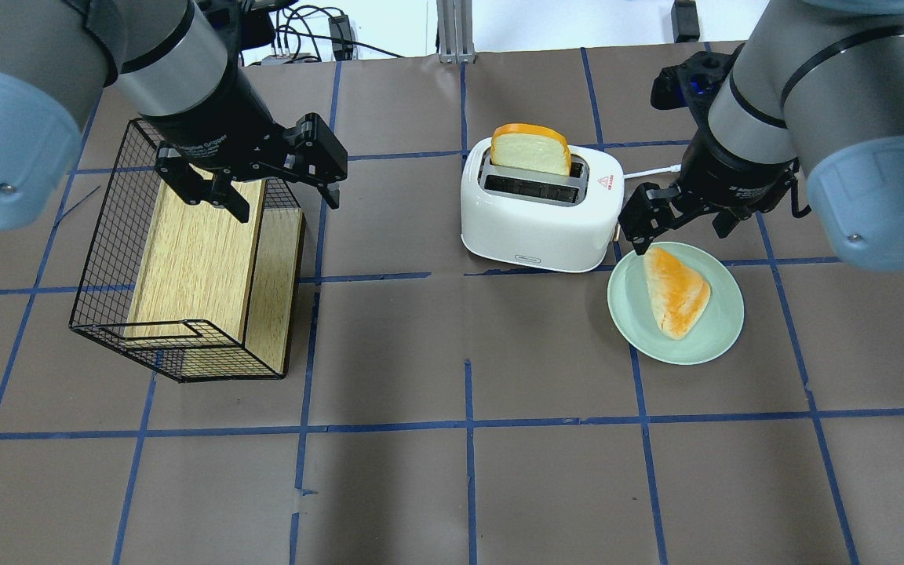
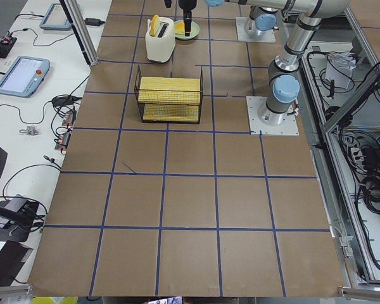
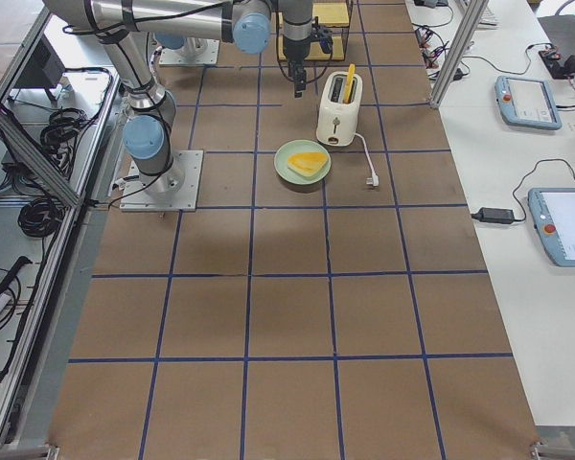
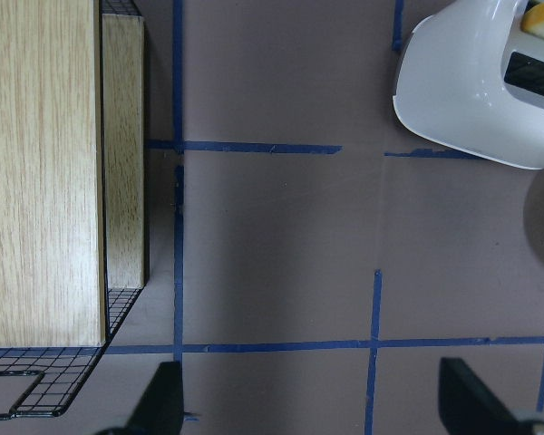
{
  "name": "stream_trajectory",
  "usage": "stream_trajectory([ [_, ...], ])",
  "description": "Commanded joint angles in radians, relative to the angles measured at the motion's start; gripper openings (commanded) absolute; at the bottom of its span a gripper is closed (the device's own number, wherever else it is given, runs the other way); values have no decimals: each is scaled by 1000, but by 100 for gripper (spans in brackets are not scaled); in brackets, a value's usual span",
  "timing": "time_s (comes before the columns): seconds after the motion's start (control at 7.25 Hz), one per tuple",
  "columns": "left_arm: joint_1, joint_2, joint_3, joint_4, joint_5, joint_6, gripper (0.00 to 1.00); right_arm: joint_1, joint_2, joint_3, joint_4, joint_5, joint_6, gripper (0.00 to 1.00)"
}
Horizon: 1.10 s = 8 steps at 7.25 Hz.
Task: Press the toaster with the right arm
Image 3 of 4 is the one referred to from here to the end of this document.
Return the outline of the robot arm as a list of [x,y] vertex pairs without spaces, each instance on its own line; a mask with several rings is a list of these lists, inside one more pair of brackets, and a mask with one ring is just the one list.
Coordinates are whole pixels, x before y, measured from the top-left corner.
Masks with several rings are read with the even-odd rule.
[[176,51],[183,56],[197,56],[204,53],[209,40],[205,38],[155,33],[154,38],[164,48]]
[[314,17],[311,1],[48,1],[45,6],[66,22],[66,33],[98,39],[126,89],[122,141],[139,178],[117,202],[124,211],[193,211],[202,162],[201,151],[172,147],[175,98],[151,72],[134,34],[218,40],[256,55],[268,44],[271,21],[281,19],[277,30],[296,97],[308,84],[311,45],[333,51],[332,34]]

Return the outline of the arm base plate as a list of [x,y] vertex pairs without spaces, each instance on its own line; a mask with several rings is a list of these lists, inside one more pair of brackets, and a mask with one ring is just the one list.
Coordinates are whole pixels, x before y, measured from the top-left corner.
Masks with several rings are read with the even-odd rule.
[[138,178],[128,181],[119,201],[124,212],[192,212],[196,209],[203,163],[202,150],[174,150],[171,168],[146,188],[154,177],[139,173],[134,161],[129,174]]
[[197,67],[215,65],[219,41],[196,37],[177,37],[161,41],[159,65],[164,67]]

